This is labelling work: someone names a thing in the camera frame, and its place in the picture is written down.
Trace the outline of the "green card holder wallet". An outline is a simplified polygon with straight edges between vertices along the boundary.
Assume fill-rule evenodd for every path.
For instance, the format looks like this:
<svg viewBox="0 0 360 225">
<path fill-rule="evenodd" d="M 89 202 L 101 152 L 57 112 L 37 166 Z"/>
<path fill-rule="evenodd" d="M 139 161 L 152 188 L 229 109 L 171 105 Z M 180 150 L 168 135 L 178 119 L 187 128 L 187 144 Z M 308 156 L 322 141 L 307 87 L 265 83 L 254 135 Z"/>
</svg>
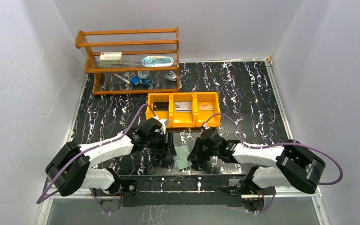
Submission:
<svg viewBox="0 0 360 225">
<path fill-rule="evenodd" d="M 174 148 L 176 156 L 173 156 L 174 164 L 178 170 L 187 169 L 192 165 L 192 162 L 188 160 L 190 154 L 188 145 L 177 146 Z"/>
</svg>

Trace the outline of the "yellow three-compartment bin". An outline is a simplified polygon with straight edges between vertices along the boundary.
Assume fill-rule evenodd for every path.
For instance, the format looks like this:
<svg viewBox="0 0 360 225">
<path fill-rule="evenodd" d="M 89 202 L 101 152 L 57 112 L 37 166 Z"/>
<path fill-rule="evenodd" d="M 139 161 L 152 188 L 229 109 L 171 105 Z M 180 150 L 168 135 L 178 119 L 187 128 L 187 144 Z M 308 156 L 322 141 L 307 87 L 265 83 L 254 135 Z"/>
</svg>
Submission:
<svg viewBox="0 0 360 225">
<path fill-rule="evenodd" d="M 150 93 L 146 119 L 167 120 L 167 128 L 197 128 L 221 125 L 217 92 Z"/>
</svg>

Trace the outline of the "orange wooden shelf rack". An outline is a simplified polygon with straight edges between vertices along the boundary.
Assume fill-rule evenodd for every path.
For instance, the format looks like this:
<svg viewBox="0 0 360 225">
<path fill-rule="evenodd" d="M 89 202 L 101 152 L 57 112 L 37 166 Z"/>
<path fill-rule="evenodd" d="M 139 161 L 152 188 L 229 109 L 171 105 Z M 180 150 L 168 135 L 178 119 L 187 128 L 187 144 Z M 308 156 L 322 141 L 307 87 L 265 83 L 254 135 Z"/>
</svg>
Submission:
<svg viewBox="0 0 360 225">
<path fill-rule="evenodd" d="M 93 76 L 93 95 L 147 94 L 178 92 L 180 90 L 180 40 L 179 28 L 78 31 L 75 46 L 85 49 L 84 71 Z M 99 61 L 101 52 L 122 52 L 122 64 L 103 65 Z M 169 67 L 145 67 L 146 56 L 168 56 L 174 59 Z M 114 73 L 129 80 L 138 71 L 150 72 L 150 84 L 136 86 L 127 84 Z M 165 79 L 173 71 L 177 81 Z"/>
</svg>

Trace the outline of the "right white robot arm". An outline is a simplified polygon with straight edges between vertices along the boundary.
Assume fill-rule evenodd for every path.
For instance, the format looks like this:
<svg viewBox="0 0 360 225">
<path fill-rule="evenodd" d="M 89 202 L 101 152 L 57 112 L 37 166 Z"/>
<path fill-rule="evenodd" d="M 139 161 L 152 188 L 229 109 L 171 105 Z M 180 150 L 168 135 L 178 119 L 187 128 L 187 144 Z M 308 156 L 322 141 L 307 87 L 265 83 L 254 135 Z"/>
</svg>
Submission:
<svg viewBox="0 0 360 225">
<path fill-rule="evenodd" d="M 293 187 L 313 194 L 326 163 L 295 140 L 279 146 L 247 146 L 240 140 L 226 140 L 212 128 L 201 133 L 188 160 L 205 162 L 216 156 L 226 163 L 253 164 L 244 180 L 229 185 L 229 191 L 257 193 L 269 187 Z"/>
</svg>

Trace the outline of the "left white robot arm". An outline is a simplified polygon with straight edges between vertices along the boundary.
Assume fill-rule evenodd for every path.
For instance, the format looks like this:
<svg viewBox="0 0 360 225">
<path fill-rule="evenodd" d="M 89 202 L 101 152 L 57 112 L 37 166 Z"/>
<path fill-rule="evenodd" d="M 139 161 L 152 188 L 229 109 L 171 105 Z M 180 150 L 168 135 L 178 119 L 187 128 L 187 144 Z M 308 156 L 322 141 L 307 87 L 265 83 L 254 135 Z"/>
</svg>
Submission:
<svg viewBox="0 0 360 225">
<path fill-rule="evenodd" d="M 45 172 L 61 196 L 69 196 L 80 188 L 101 189 L 111 195 L 127 192 L 129 180 L 121 178 L 112 168 L 94 166 L 145 149 L 156 155 L 175 155 L 173 136 L 166 131 L 168 124 L 168 119 L 155 116 L 114 138 L 83 145 L 67 142 Z"/>
</svg>

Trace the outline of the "black VIP card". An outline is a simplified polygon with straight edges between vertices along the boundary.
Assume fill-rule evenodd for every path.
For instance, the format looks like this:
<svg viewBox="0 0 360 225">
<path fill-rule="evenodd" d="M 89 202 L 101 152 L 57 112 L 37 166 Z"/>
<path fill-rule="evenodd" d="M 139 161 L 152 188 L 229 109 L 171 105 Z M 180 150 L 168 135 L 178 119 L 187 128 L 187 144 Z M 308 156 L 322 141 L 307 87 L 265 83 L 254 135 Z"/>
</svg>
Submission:
<svg viewBox="0 0 360 225">
<path fill-rule="evenodd" d="M 169 103 L 168 102 L 154 102 L 153 110 L 154 111 L 168 111 Z"/>
</svg>

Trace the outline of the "bronze card in bin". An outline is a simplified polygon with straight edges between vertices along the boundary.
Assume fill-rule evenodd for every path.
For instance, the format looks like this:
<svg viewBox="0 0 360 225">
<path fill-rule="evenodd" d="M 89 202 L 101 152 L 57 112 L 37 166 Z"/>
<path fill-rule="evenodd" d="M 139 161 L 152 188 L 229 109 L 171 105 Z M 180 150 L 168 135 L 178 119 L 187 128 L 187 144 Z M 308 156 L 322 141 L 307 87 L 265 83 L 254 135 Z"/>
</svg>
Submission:
<svg viewBox="0 0 360 225">
<path fill-rule="evenodd" d="M 215 107 L 214 107 L 213 102 L 199 102 L 198 103 L 198 110 L 206 111 L 206 110 L 214 110 L 214 109 L 215 109 Z"/>
</svg>

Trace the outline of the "small blue block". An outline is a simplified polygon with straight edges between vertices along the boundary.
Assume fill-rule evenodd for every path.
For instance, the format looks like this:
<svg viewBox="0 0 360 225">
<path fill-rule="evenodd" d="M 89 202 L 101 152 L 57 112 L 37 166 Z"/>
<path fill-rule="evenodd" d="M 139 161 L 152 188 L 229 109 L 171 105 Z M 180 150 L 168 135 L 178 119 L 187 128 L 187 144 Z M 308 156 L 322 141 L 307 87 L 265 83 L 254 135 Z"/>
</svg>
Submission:
<svg viewBox="0 0 360 225">
<path fill-rule="evenodd" d="M 140 83 L 140 79 L 137 76 L 134 76 L 130 79 L 132 85 L 136 86 Z"/>
</svg>

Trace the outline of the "blue white jar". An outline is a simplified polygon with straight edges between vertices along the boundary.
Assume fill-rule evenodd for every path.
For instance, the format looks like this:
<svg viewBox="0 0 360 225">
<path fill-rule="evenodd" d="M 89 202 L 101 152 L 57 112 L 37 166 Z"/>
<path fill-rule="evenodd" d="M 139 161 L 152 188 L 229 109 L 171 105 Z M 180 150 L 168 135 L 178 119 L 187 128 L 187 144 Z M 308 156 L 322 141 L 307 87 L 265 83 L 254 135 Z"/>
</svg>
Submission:
<svg viewBox="0 0 360 225">
<path fill-rule="evenodd" d="M 150 84 L 150 72 L 149 71 L 138 71 L 137 76 L 140 84 L 147 86 Z"/>
</svg>

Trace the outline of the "white marker pen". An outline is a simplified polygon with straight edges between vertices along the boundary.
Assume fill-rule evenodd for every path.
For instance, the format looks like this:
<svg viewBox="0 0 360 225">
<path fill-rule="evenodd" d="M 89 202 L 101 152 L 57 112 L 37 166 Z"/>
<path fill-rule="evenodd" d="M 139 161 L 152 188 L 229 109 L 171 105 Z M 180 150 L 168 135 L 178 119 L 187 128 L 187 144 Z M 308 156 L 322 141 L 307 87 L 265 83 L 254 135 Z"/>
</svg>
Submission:
<svg viewBox="0 0 360 225">
<path fill-rule="evenodd" d="M 120 80 L 122 80 L 123 82 L 127 83 L 127 84 L 131 84 L 131 82 L 127 79 L 125 79 L 124 77 L 120 76 L 119 74 L 114 73 L 114 75 L 119 78 Z"/>
</svg>

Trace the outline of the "blue blister pack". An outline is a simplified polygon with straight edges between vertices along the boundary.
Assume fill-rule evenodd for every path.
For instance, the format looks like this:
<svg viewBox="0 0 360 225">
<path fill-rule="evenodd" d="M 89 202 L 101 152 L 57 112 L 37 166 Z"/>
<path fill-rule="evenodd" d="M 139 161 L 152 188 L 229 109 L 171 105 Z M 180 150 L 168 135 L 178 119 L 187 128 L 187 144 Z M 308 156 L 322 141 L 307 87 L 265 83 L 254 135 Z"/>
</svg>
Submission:
<svg viewBox="0 0 360 225">
<path fill-rule="evenodd" d="M 142 60 L 142 65 L 147 68 L 169 67 L 174 63 L 174 59 L 168 56 L 146 56 Z"/>
</svg>

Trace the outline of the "white red box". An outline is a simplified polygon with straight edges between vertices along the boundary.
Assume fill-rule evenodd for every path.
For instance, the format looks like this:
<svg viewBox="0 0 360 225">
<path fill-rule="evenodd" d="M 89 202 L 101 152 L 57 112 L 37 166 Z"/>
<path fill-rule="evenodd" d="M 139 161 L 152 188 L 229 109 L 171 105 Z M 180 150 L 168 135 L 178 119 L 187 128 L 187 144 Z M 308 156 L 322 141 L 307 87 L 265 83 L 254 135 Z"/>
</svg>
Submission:
<svg viewBox="0 0 360 225">
<path fill-rule="evenodd" d="M 122 64 L 122 52 L 101 52 L 99 61 L 103 65 L 117 65 Z"/>
</svg>

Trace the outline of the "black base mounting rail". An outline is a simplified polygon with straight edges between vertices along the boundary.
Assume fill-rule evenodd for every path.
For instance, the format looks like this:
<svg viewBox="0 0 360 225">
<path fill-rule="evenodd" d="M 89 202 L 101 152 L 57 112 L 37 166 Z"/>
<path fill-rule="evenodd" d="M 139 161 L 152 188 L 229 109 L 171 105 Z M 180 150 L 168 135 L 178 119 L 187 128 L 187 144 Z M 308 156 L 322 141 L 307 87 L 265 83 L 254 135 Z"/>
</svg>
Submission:
<svg viewBox="0 0 360 225">
<path fill-rule="evenodd" d="M 123 207 L 144 205 L 224 205 L 262 209 L 273 188 L 245 185 L 245 175 L 123 175 L 115 194 L 93 189 L 103 200 L 119 200 Z"/>
</svg>

